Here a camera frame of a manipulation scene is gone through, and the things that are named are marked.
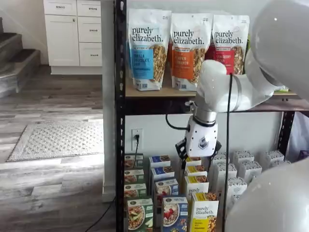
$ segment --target doormat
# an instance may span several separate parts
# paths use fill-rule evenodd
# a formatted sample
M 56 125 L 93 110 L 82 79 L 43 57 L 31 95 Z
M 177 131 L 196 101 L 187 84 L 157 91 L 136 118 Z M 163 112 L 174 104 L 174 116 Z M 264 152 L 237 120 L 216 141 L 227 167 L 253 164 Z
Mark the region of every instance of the doormat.
M 28 125 L 7 162 L 103 154 L 103 120 Z

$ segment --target wooden floor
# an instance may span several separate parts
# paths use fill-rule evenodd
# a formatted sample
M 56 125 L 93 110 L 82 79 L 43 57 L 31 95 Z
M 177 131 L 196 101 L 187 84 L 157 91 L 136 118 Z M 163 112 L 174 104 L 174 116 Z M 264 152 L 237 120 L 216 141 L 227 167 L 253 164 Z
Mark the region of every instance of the wooden floor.
M 41 67 L 22 92 L 0 99 L 0 231 L 83 232 L 105 211 L 104 157 L 5 163 L 35 122 L 102 119 L 101 76 L 51 76 Z M 114 231 L 114 206 L 91 231 Z

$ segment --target kitchen cabinet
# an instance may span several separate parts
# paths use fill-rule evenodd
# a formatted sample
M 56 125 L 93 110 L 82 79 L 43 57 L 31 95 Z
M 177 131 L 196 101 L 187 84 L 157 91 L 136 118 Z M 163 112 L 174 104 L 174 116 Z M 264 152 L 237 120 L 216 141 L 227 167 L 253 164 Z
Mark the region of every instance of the kitchen cabinet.
M 49 65 L 79 66 L 77 17 L 46 15 Z
M 44 0 L 52 74 L 102 72 L 101 2 Z

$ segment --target metal shelf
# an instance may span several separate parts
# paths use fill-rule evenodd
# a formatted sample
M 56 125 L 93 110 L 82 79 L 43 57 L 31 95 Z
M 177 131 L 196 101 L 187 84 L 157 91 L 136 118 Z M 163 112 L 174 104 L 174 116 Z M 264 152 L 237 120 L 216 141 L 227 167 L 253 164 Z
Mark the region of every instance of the metal shelf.
M 138 91 L 126 77 L 126 0 L 114 0 L 114 121 L 116 156 L 116 231 L 124 231 L 124 156 L 125 156 L 125 116 L 182 114 L 189 109 L 184 103 L 195 96 L 195 92 L 178 91 L 171 86 L 171 79 L 164 78 L 160 91 Z M 285 154 L 295 111 L 309 111 L 309 103 L 294 93 L 277 92 L 268 101 L 246 112 L 283 111 L 278 149 Z

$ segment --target purely elizabeth granola bag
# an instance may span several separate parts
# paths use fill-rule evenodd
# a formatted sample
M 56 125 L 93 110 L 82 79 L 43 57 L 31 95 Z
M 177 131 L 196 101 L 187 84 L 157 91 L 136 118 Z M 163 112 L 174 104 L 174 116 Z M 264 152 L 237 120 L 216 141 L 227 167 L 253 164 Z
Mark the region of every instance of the purely elizabeth granola bag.
M 212 14 L 172 14 L 172 84 L 196 91 L 204 56 L 211 40 Z
M 227 74 L 242 74 L 250 19 L 247 15 L 214 15 L 214 60 L 223 63 Z
M 129 9 L 128 37 L 136 89 L 162 87 L 169 44 L 171 11 Z

